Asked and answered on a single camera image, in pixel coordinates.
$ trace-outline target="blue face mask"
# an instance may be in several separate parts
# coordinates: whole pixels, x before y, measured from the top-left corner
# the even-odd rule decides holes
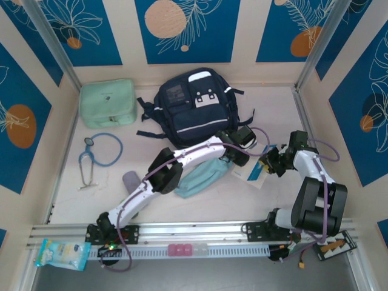
[[[203,162],[183,177],[174,192],[183,198],[197,194],[222,178],[232,164],[221,159]]]

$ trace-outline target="backpack strap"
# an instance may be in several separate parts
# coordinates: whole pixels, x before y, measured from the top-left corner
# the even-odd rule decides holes
[[[240,122],[238,123],[238,126],[244,126],[244,125],[248,125],[248,124],[251,124],[252,121],[253,121],[253,117],[255,115],[255,109],[253,109],[253,112],[252,112],[252,116],[248,119],[248,120],[245,120],[243,122]]]
[[[152,118],[154,121],[159,123],[160,118],[158,117],[160,116],[158,116],[158,113],[156,113],[155,111],[158,111],[160,109],[155,107],[151,102],[144,102],[144,100],[141,97],[139,97],[137,100],[140,106],[143,107],[144,109],[144,113],[141,115],[141,121],[143,122],[144,120]],[[163,139],[167,137],[167,135],[164,133],[156,134],[152,132],[143,132],[142,130],[138,130],[136,135],[146,136],[148,138],[158,138],[158,139]]]
[[[156,134],[156,133],[152,133],[152,132],[143,132],[141,130],[138,130],[138,132],[136,132],[136,135],[141,135],[141,136],[145,136],[147,138],[158,138],[158,139],[164,139],[167,137],[167,135],[165,133],[160,133],[160,134]]]
[[[233,92],[233,93],[240,94],[240,95],[243,95],[243,94],[245,93],[245,92],[242,91],[242,90],[238,90],[238,89],[236,89],[236,88],[231,88],[230,86],[227,87],[227,88],[224,90],[225,93],[228,93],[229,91],[231,91],[231,92]]]
[[[154,109],[153,104],[151,102],[144,102],[144,100],[141,97],[139,97],[137,101],[139,102],[140,106],[143,107],[144,109],[144,113],[141,115],[141,121],[143,122],[144,120],[147,120],[150,118],[156,121],[154,112],[153,112],[153,109]]]

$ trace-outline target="line drawing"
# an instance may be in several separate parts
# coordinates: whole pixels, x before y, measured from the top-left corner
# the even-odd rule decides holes
[[[319,25],[332,11],[336,0],[321,0],[316,9],[313,9],[310,0],[274,0],[275,5],[285,6],[289,16],[295,22],[299,30],[307,33],[309,48],[311,49],[320,32]]]
[[[2,1],[20,23],[37,32],[22,5],[15,0]],[[84,0],[39,0],[38,5],[60,42],[67,43],[72,49],[80,49],[82,39],[100,44],[101,39],[94,28],[102,25],[102,18],[85,12]]]
[[[8,75],[8,67],[0,66],[0,85],[5,81]],[[1,132],[3,132],[8,126],[12,129],[13,125],[18,125],[21,127],[29,128],[28,124],[26,122],[28,121],[30,117],[26,118],[18,118],[17,116],[9,113],[6,111],[4,106],[1,104],[0,101],[0,128]]]
[[[342,17],[342,20],[346,23],[349,24],[349,18],[351,14],[360,14],[362,13],[365,8],[367,7],[367,4],[369,3],[370,0],[353,0],[350,4],[349,7],[347,8],[345,15]]]
[[[217,1],[214,7],[210,4]],[[156,45],[161,47],[158,54],[173,47],[187,52],[193,42],[201,36],[201,31],[207,30],[206,17],[214,12],[222,0],[158,0],[145,13],[145,23],[151,34],[159,38]],[[159,14],[164,8],[167,13]]]
[[[361,129],[376,129],[377,153],[388,150],[388,31],[380,40],[369,70],[373,105],[361,119]]]
[[[15,18],[22,24],[26,25],[28,28],[32,29],[34,32],[37,32],[35,26],[33,25],[31,19],[29,18],[27,12],[24,10],[22,5],[19,5],[15,0],[2,0],[7,8],[14,14]]]

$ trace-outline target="mint green pouch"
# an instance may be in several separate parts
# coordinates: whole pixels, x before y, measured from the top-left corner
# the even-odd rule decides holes
[[[82,86],[79,115],[91,129],[131,124],[136,120],[136,96],[131,79]]]

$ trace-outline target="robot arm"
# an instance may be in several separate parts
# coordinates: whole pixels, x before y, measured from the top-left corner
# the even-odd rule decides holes
[[[194,167],[210,159],[226,157],[238,166],[244,166],[249,155],[222,144],[233,144],[241,149],[253,147],[256,136],[247,126],[238,131],[221,131],[207,141],[187,149],[171,151],[163,149],[149,167],[140,186],[120,205],[102,213],[97,225],[103,237],[115,232],[117,224],[125,226],[151,200],[173,191],[179,184],[184,169]]]
[[[323,232],[324,188],[327,187],[327,235],[336,235],[340,229],[345,202],[346,186],[337,184],[325,171],[316,148],[307,144],[307,133],[292,132],[288,145],[279,151],[272,149],[260,159],[268,173],[281,177],[286,170],[297,170],[303,180],[292,209],[276,210],[275,224],[287,229],[298,228],[315,233]]]

